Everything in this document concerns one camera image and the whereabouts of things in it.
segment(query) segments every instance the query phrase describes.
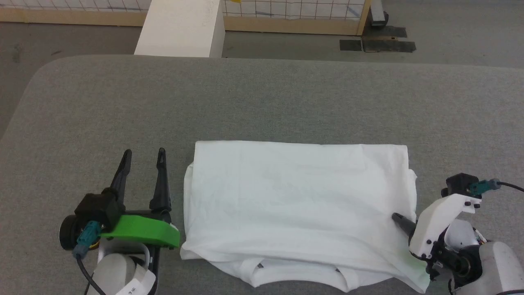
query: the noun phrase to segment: wooden baseboard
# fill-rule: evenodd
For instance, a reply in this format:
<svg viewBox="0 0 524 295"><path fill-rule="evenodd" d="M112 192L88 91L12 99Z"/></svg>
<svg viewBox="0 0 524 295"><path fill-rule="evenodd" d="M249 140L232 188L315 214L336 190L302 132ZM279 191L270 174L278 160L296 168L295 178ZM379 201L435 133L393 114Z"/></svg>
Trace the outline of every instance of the wooden baseboard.
<svg viewBox="0 0 524 295"><path fill-rule="evenodd" d="M356 20L279 19L224 16L224 27L229 31L257 31L267 33L356 35Z"/></svg>
<svg viewBox="0 0 524 295"><path fill-rule="evenodd" d="M133 26L144 25L147 13L0 8L0 22Z"/></svg>
<svg viewBox="0 0 524 295"><path fill-rule="evenodd" d="M364 5L367 17L369 5ZM93 12L75 10L31 10L0 8L0 22L136 26L144 25L147 13ZM225 30L257 31L268 33L328 34L359 36L364 21L329 19L277 19L256 17L224 17Z"/></svg>

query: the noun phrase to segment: gray padded tabletop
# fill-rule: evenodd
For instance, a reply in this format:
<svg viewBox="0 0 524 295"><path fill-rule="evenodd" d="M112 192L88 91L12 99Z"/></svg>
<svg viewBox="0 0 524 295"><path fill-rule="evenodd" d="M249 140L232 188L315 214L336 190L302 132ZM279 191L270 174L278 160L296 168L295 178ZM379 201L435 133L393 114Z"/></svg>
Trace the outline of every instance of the gray padded tabletop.
<svg viewBox="0 0 524 295"><path fill-rule="evenodd" d="M197 140L405 144L417 212L459 172L524 184L524 71L348 62L80 56L29 83L0 141L0 293L83 294L86 280L58 229L88 192L111 182L133 150L128 209L146 209L160 147L173 223ZM524 258L524 194L503 188L466 215ZM96 254L85 260L89 271ZM163 251L159 294L342 294L313 282L252 288L201 260ZM447 294L447 280L430 294ZM415 294L390 279L353 295Z"/></svg>

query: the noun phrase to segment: folded shirt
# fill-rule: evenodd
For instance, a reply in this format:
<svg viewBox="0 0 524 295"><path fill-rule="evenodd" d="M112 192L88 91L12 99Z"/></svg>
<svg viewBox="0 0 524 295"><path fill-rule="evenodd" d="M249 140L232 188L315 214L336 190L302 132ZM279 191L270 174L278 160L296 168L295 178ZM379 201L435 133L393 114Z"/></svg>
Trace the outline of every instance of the folded shirt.
<svg viewBox="0 0 524 295"><path fill-rule="evenodd" d="M415 220L415 179L404 145L200 141L180 256L253 287L305 280L348 292L395 277L424 293L425 262L391 219Z"/></svg>

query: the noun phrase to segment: gray floor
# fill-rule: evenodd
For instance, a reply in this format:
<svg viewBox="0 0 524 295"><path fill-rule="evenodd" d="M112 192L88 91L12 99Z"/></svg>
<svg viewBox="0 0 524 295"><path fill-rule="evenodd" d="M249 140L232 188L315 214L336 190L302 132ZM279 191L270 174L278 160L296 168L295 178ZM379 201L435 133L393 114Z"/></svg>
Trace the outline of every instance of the gray floor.
<svg viewBox="0 0 524 295"><path fill-rule="evenodd" d="M339 51L344 36L227 32L223 57L524 68L524 1L383 0L414 53ZM33 73L61 57L132 54L140 28L0 23L0 137Z"/></svg>

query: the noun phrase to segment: wire grid panel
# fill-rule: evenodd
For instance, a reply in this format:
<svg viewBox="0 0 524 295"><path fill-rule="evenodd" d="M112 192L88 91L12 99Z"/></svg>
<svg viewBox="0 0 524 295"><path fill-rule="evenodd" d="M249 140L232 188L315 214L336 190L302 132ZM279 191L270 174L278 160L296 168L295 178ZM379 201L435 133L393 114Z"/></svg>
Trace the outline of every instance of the wire grid panel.
<svg viewBox="0 0 524 295"><path fill-rule="evenodd" d="M224 16L359 20L365 0L221 0Z"/></svg>
<svg viewBox="0 0 524 295"><path fill-rule="evenodd" d="M224 16L359 20L365 0L220 0ZM151 0L0 0L0 8L146 12Z"/></svg>
<svg viewBox="0 0 524 295"><path fill-rule="evenodd" d="M0 8L147 12L151 0L0 0Z"/></svg>

